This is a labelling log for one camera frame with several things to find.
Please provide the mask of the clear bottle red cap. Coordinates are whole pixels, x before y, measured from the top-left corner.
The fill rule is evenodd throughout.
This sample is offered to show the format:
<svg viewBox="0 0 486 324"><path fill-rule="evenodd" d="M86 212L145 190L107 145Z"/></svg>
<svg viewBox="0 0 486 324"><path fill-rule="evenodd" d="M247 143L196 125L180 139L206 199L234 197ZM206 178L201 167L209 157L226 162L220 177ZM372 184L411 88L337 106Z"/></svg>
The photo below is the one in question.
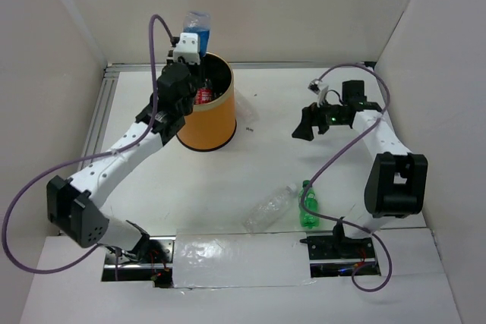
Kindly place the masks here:
<svg viewBox="0 0 486 324"><path fill-rule="evenodd" d="M213 101L213 88L209 79L204 81L203 86L197 91L194 103L203 105Z"/></svg>

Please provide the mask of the clear bottle blue label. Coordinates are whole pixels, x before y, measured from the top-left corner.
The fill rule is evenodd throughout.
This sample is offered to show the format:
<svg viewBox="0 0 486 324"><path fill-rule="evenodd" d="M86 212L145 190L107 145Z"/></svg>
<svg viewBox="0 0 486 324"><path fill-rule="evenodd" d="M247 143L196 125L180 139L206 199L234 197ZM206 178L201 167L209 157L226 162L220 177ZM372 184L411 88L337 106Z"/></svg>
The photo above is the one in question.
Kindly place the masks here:
<svg viewBox="0 0 486 324"><path fill-rule="evenodd" d="M211 16L203 11L189 11L185 15L183 31L185 33L196 33L199 36L200 56L204 57L210 38Z"/></svg>

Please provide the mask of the large clear crushed bottle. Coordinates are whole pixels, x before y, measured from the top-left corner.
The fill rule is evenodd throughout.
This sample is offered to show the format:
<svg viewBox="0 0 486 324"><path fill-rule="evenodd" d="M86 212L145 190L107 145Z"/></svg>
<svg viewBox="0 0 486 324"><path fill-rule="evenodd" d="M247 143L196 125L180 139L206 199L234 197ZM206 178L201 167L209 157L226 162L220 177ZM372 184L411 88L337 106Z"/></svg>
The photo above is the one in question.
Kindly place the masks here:
<svg viewBox="0 0 486 324"><path fill-rule="evenodd" d="M242 222L245 230L251 234L265 232L293 206L297 192L295 184L274 190L250 209Z"/></svg>

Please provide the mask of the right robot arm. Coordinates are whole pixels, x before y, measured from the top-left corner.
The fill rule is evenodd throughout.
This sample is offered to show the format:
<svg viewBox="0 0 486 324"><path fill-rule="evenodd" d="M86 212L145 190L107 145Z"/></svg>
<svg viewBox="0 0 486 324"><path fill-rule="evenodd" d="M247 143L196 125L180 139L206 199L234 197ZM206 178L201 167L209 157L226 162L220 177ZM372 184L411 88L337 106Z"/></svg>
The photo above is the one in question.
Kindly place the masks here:
<svg viewBox="0 0 486 324"><path fill-rule="evenodd" d="M347 125L364 134L364 144L373 159L362 202L333 228L329 247L337 256L347 257L387 223L420 213L428 161L398 139L383 119L383 109L365 95L364 81L343 82L336 105L328 103L330 89L319 80L313 80L308 88L317 94L317 101L302 109L292 137L312 141L315 133L325 134L332 126Z"/></svg>

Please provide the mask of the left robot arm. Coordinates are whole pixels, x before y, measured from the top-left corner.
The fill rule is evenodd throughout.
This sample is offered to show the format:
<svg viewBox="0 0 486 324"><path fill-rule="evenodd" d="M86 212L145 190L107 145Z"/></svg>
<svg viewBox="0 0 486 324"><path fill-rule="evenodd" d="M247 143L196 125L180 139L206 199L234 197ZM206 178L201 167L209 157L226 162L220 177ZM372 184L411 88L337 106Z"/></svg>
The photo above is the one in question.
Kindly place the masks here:
<svg viewBox="0 0 486 324"><path fill-rule="evenodd" d="M97 244L119 249L134 263L158 250L149 234L128 220L108 217L102 206L114 189L145 159L162 149L193 112L197 90L204 83L204 63L170 61L156 81L157 91L109 150L86 168L46 185L48 219L80 247Z"/></svg>

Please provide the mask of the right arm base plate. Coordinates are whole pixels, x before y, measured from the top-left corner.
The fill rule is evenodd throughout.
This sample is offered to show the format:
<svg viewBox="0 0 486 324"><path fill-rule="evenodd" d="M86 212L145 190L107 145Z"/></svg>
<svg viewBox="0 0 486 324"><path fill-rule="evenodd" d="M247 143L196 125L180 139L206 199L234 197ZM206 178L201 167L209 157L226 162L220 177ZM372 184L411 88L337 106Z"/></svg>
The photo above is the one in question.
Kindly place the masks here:
<svg viewBox="0 0 486 324"><path fill-rule="evenodd" d="M299 243L308 249L312 278L348 277L357 268L357 275L380 275L369 237L337 243L330 234L307 235Z"/></svg>

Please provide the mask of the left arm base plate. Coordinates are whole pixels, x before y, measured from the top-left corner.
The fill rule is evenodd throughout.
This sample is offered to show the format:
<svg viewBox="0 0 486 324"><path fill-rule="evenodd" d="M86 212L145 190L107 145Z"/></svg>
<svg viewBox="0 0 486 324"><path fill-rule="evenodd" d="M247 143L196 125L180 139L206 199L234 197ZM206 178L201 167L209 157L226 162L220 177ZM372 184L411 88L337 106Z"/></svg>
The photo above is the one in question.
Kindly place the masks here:
<svg viewBox="0 0 486 324"><path fill-rule="evenodd" d="M101 282L149 282L155 288L172 288L175 235L152 236L150 250L140 260L114 248L106 248Z"/></svg>

